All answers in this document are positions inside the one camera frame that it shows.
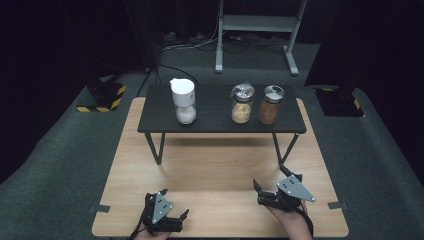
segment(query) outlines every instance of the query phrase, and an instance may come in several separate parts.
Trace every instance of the table leg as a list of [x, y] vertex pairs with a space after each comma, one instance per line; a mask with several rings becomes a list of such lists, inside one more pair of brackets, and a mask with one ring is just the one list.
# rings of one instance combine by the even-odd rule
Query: table leg
[[280, 145], [278, 144], [277, 134], [272, 133], [272, 138], [274, 139], [275, 150], [277, 151], [278, 165], [284, 164], [284, 162], [286, 161], [287, 157], [289, 156], [294, 144], [296, 143], [298, 137], [299, 137], [299, 133], [295, 133], [294, 136], [293, 136], [293, 139], [291, 140], [289, 146], [287, 147], [287, 150], [286, 150], [286, 153], [284, 154], [284, 157], [281, 158]]
[[149, 143], [150, 150], [152, 150], [153, 157], [155, 158], [156, 164], [160, 165], [162, 163], [162, 154], [163, 154], [163, 145], [165, 143], [165, 133], [162, 133], [160, 139], [159, 155], [156, 153], [155, 144], [153, 143], [152, 136], [150, 133], [144, 133], [146, 136], [147, 142]]
[[277, 134], [272, 133], [272, 139], [274, 139], [275, 150], [277, 151], [278, 163], [281, 161], [280, 145], [278, 144]]

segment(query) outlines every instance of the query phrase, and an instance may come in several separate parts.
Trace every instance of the hand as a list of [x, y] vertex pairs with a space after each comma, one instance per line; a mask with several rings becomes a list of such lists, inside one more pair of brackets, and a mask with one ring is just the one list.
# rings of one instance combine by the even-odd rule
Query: hand
[[153, 234], [150, 234], [149, 231], [147, 231], [147, 229], [145, 228], [146, 226], [143, 223], [141, 223], [138, 230], [141, 230], [141, 229], [144, 229], [144, 230], [139, 232], [137, 236], [134, 238], [134, 240], [146, 240], [146, 239], [165, 240], [169, 237], [169, 235], [171, 235], [170, 232], [160, 232], [160, 233], [154, 232]]
[[[312, 240], [308, 225], [300, 214], [295, 211], [284, 212], [276, 208], [267, 206], [265, 207], [272, 213], [272, 215], [277, 218], [281, 228], [287, 234], [290, 240]], [[299, 209], [308, 214], [304, 201], [302, 201], [302, 208]]]

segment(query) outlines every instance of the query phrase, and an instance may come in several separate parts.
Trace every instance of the spice jar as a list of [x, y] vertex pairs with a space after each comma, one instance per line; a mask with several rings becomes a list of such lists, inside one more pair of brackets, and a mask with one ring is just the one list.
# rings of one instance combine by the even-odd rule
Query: spice jar
[[281, 87], [275, 85], [266, 87], [259, 109], [259, 121], [266, 125], [274, 124], [277, 121], [279, 105], [283, 100], [284, 90]]
[[233, 97], [231, 118], [234, 122], [246, 123], [249, 121], [254, 94], [255, 89], [249, 83], [243, 83], [233, 88], [231, 91]]

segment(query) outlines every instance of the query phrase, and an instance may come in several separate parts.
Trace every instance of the dark background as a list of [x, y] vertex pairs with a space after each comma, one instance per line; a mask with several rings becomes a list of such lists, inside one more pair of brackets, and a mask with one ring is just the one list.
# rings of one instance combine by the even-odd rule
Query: dark background
[[[123, 1], [0, 4], [3, 182], [70, 107], [90, 81], [90, 73], [101, 77], [144, 71], [148, 60], [143, 59], [147, 53], [137, 44]], [[225, 11], [295, 15], [298, 4], [231, 0]], [[211, 36], [217, 7], [215, 0], [158, 0], [151, 1], [146, 17], [158, 32], [174, 31], [182, 38], [197, 32]], [[423, 12], [420, 0], [309, 0], [297, 38], [322, 44], [305, 85], [354, 81], [368, 94], [422, 182]]]

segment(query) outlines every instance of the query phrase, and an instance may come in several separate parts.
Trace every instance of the silver lid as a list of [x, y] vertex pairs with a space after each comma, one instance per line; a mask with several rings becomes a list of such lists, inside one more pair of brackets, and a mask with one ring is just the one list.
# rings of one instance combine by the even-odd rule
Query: silver lid
[[265, 88], [264, 91], [265, 100], [270, 103], [281, 103], [284, 100], [284, 90], [275, 85], [271, 85]]
[[231, 96], [239, 102], [249, 102], [253, 99], [255, 89], [249, 83], [243, 83], [233, 87]]

